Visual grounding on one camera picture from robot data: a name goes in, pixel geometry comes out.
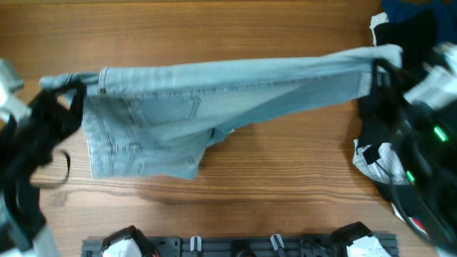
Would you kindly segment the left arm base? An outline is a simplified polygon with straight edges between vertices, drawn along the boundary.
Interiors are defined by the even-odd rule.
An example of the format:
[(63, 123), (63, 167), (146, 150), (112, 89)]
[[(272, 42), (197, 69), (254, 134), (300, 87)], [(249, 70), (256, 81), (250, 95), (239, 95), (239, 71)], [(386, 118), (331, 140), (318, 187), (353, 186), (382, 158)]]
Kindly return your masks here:
[(156, 247), (135, 226), (129, 226), (106, 237), (101, 243), (102, 257), (154, 257)]

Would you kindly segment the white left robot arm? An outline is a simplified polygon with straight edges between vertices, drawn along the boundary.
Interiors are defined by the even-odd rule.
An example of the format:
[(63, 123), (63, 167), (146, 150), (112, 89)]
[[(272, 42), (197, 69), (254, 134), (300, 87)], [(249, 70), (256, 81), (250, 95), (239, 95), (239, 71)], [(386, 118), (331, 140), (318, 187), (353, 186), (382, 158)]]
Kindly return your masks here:
[(86, 87), (72, 81), (63, 89), (40, 91), (25, 104), (16, 96), (24, 87), (8, 59), (1, 60), (1, 255), (57, 256), (54, 235), (41, 212), (43, 188), (31, 176), (52, 161), (56, 146), (79, 130), (83, 119)]

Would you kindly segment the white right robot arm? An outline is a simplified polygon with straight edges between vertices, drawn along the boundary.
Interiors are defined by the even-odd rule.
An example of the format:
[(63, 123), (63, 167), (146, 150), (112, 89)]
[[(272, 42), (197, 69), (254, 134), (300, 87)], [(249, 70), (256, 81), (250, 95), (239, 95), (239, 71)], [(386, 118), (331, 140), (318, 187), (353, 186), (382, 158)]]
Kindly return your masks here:
[(421, 80), (374, 59), (370, 116), (388, 132), (424, 227), (414, 233), (456, 254), (456, 45), (433, 48)]

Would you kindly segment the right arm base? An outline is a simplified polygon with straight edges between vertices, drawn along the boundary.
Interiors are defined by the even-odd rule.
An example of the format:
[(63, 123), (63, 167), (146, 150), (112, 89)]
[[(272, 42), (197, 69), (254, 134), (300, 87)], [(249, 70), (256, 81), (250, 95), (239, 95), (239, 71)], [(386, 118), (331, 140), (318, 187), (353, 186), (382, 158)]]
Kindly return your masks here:
[(334, 257), (391, 257), (372, 230), (360, 221), (331, 233), (329, 251)]

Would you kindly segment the light blue denim shorts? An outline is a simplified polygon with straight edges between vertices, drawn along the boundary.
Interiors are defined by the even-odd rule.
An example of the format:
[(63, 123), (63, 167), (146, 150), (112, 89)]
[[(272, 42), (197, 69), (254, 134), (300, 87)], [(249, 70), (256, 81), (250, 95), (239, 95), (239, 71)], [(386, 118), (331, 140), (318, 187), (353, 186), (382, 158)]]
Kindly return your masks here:
[(45, 76), (42, 89), (86, 88), (82, 129), (94, 178), (194, 178), (205, 150), (232, 131), (367, 96), (371, 64), (402, 64), (397, 45), (320, 57), (105, 68)]

